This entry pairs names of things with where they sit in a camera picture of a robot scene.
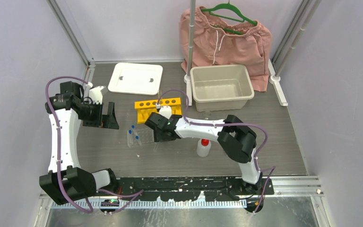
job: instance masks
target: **storage container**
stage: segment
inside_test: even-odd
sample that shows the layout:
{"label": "storage container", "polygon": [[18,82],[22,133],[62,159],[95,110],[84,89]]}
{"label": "storage container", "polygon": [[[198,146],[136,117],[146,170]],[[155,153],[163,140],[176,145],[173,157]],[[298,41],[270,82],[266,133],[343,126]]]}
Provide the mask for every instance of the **storage container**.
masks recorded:
{"label": "storage container", "polygon": [[244,65],[194,67],[190,71],[197,111],[241,109],[254,97]]}

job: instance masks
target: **drawstring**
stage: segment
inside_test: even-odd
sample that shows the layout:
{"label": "drawstring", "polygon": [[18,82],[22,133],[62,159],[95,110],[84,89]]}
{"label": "drawstring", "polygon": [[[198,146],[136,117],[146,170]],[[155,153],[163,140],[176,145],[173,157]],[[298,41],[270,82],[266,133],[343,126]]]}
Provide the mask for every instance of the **drawstring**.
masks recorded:
{"label": "drawstring", "polygon": [[[224,37],[225,37],[225,35],[223,35],[222,39],[220,40],[220,45],[219,45],[218,51],[220,51]],[[218,30],[216,30],[216,46],[215,46],[215,51],[214,51],[214,61],[212,62],[213,65],[215,64],[215,54],[216,54],[216,49],[218,48],[218,41],[219,41],[219,32],[218,32]]]}

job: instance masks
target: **gray wooden table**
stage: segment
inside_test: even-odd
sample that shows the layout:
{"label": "gray wooden table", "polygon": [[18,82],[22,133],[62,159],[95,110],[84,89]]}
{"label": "gray wooden table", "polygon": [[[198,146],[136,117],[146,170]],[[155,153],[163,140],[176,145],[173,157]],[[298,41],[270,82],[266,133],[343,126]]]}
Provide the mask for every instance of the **gray wooden table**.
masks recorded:
{"label": "gray wooden table", "polygon": [[[164,68],[160,89],[163,92],[171,88],[185,90],[185,73],[180,63],[159,64]],[[94,86],[107,86],[114,66],[115,64],[98,64],[92,81]],[[171,93],[165,97],[181,97],[181,94]],[[136,125],[137,120],[134,102],[156,98],[157,96],[108,92],[104,96],[104,103],[115,102],[120,129],[80,127],[77,151],[83,169],[93,172],[111,168],[119,177],[241,175],[237,163],[229,159],[217,143],[212,143],[207,157],[197,155],[198,139],[163,142],[156,149],[155,144],[129,148],[126,133],[132,124]],[[244,122],[259,124],[267,129],[268,143],[259,154],[261,168],[276,166],[275,175],[306,174],[287,108],[279,105],[273,86],[269,85],[267,92],[255,92],[254,98],[243,109],[211,113],[211,120],[224,119],[228,114],[234,114]],[[204,118],[204,114],[197,112],[194,105],[187,115],[196,119]],[[257,143],[260,144],[264,136],[257,129],[254,131],[258,135]]]}

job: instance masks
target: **gray wall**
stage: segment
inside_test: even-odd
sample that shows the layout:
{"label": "gray wall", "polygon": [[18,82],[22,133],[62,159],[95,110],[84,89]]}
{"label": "gray wall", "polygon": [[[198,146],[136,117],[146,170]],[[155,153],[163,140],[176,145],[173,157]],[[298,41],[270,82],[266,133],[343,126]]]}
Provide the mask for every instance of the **gray wall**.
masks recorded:
{"label": "gray wall", "polygon": [[[197,0],[212,8],[226,0]],[[259,20],[273,35],[276,51],[301,0],[232,0],[243,15]],[[74,18],[96,61],[182,59],[179,21],[190,0],[61,0],[67,18]],[[221,15],[236,18],[224,10]]]}
{"label": "gray wall", "polygon": [[0,227],[35,220],[51,153],[46,82],[84,70],[46,1],[0,1]]}
{"label": "gray wall", "polygon": [[324,0],[281,76],[332,218],[363,226],[363,1]]}

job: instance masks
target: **pink garment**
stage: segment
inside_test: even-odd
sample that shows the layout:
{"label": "pink garment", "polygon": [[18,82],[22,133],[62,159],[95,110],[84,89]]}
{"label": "pink garment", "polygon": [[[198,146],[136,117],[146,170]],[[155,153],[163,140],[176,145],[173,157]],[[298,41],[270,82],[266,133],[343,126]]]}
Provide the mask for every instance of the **pink garment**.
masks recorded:
{"label": "pink garment", "polygon": [[[247,67],[252,86],[256,91],[266,91],[268,86],[268,61],[272,34],[260,22],[228,25],[221,18],[201,12],[205,7],[195,9],[194,47],[192,67],[210,65],[243,64]],[[190,10],[186,10],[179,22],[180,45],[185,61],[181,64],[187,70],[189,55]],[[230,34],[220,26],[243,35]]]}

